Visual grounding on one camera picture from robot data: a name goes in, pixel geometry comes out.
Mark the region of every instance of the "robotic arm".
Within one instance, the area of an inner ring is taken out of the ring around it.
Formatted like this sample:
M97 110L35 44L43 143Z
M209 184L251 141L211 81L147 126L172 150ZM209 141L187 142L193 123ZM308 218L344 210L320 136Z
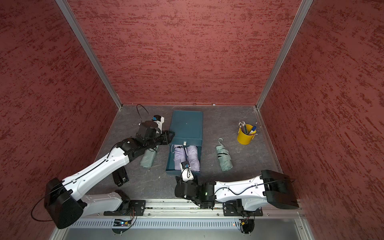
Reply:
M113 174L118 186L128 181L124 166L144 154L145 150L171 142L174 133L162 131L164 117L155 115L152 121L140 124L135 137L118 142L111 151L85 169L46 185L44 207L58 228L66 228L81 216L98 212L129 211L125 193L115 191L102 195L85 195L96 183Z
M299 207L289 176L271 170L236 182L207 182L199 185L188 161L182 163L182 174L176 177L175 196L191 200L202 209L213 209L215 201L230 204L239 216L249 217L258 208L273 205L279 209Z
M100 212L110 216L129 214L133 201L123 191L116 190L102 195L86 193L111 173L115 183L118 186L123 185L128 181L124 168L126 164L143 155L147 149L168 145L174 133L162 131L163 123L162 116L153 116L152 121L140 124L135 137L116 143L108 154L85 169L62 181L58 178L50 180L46 185L44 207L56 226L59 229L66 228L82 216ZM181 176L176 177L175 196L191 200L202 209L213 209L215 202L232 202L231 205L238 215L249 217L255 210L268 204L280 209L299 207L287 175L263 170L261 175L248 180L207 182L199 185L188 161L182 163L182 169Z

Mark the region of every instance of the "box lid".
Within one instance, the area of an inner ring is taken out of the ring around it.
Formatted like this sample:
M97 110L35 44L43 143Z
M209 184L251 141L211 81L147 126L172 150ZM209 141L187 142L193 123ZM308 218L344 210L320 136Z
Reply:
M175 132L171 144L201 146L203 142L203 112L173 112L169 130Z

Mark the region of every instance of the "yellow pencil holder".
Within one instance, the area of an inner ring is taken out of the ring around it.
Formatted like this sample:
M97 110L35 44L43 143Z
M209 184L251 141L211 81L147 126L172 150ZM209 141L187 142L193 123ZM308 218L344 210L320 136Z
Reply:
M252 130L252 125L249 125L249 124L246 124L245 125L248 132L250 132ZM251 142L251 140L255 137L255 134L252 134L252 135L246 135L245 133L243 133L243 131L241 131L241 129L239 128L239 133L237 135L237 141L239 143L241 143L242 145L247 145Z

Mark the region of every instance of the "open box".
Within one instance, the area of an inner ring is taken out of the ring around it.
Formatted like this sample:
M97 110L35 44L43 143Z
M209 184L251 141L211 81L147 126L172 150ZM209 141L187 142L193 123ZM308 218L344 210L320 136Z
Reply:
M197 156L201 163L201 146L203 143L203 112L199 111L174 111L169 130L175 133L169 146L168 162L166 173L180 175L181 170L175 170L174 151L172 145L197 146ZM192 171L196 176L200 172Z

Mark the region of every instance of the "gray floor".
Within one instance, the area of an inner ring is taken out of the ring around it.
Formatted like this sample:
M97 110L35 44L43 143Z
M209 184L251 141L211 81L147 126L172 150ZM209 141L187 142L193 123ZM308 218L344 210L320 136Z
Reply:
M266 148L262 132L249 145L237 142L238 122L245 121L253 125L256 115L251 106L147 106L151 115L161 115L165 118L163 130L170 125L174 110L202 111L203 116L203 146L199 183L206 181L237 181L245 180L260 174L261 170L277 170ZM149 120L145 110L140 110L143 121ZM110 129L99 157L107 154L110 148L125 138L134 136L138 130L140 118L136 106L124 106ZM223 138L223 144L232 157L233 169L222 172L217 155L217 139ZM96 184L88 194L104 194L116 189L123 190L131 199L175 198L175 177L165 172L169 146L159 146L158 154L151 168L140 166L142 157L138 157L125 166L129 182L118 188L112 175Z

